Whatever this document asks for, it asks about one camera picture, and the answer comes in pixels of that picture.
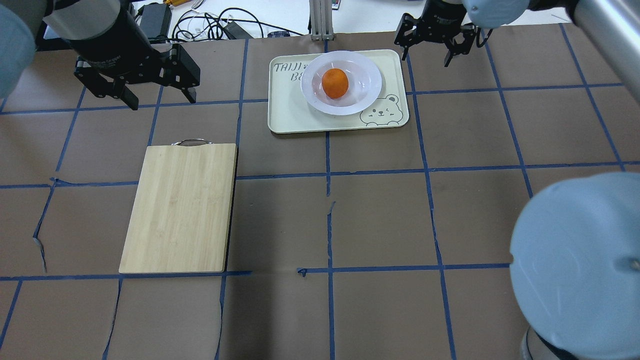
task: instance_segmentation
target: cutting board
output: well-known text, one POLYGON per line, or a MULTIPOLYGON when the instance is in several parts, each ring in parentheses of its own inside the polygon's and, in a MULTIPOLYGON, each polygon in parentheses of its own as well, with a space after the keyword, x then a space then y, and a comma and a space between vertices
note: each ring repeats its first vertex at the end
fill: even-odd
POLYGON ((147 147, 121 273, 224 271, 236 154, 232 143, 147 147))

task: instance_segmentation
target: white tray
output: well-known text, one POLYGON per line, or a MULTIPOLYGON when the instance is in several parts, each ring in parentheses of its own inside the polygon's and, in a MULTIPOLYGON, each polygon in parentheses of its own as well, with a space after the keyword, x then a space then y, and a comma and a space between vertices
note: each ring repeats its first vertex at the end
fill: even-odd
POLYGON ((277 134, 399 127, 409 121, 400 57, 393 50, 357 51, 382 73, 382 91, 373 104, 352 115, 329 115, 311 107, 300 90, 300 78, 311 60, 322 54, 278 56, 269 64, 267 122, 277 134))

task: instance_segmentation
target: bear face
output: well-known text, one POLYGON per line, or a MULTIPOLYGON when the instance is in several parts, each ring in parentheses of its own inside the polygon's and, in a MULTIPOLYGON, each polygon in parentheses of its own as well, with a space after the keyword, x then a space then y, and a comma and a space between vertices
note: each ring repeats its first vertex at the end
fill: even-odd
POLYGON ((404 114, 400 110, 399 102, 398 96, 394 94, 379 97, 370 107, 360 112, 360 121, 367 126, 387 126, 392 123, 400 125, 404 114))

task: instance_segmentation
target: white floor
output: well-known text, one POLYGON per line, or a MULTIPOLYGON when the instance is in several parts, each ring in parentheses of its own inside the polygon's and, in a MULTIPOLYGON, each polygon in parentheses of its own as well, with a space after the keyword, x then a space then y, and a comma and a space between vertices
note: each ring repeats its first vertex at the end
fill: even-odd
MULTIPOLYGON (((158 2, 146 0, 134 3, 139 8, 144 4, 158 2)), ((170 35, 178 18, 191 9, 194 1, 173 8, 172 23, 169 27, 170 35)), ((252 12, 261 22, 281 26, 299 33, 306 34, 309 18, 309 2, 307 0, 204 0, 199 7, 199 12, 220 14, 220 11, 228 8, 243 8, 252 12)), ((379 31, 395 31, 403 13, 407 12, 414 17, 420 16, 423 1, 409 0, 342 0, 339 10, 333 11, 333 30, 336 33, 368 33, 379 31)), ((230 15, 237 19, 251 19, 245 13, 229 11, 230 15)), ((569 16, 562 8, 551 9, 543 12, 526 11, 512 25, 526 24, 553 24, 569 22, 569 16)), ((181 28, 197 33, 204 28, 202 19, 193 19, 188 26, 188 21, 182 23, 181 28)), ((253 37, 260 37, 260 29, 255 24, 242 23, 242 27, 253 37)), ((273 28, 264 28, 265 36, 274 31, 273 28)))

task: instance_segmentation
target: metal handle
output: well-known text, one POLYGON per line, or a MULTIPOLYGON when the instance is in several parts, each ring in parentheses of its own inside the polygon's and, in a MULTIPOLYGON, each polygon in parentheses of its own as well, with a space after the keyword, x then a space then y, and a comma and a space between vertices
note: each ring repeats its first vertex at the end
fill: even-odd
POLYGON ((179 142, 174 142, 171 145, 179 145, 179 146, 198 146, 198 145, 205 145, 205 144, 212 144, 212 142, 208 141, 208 140, 204 140, 204 139, 186 139, 183 141, 179 141, 179 142), (191 142, 202 142, 202 143, 198 143, 198 144, 194 144, 192 143, 191 145, 189 145, 189 143, 191 142))

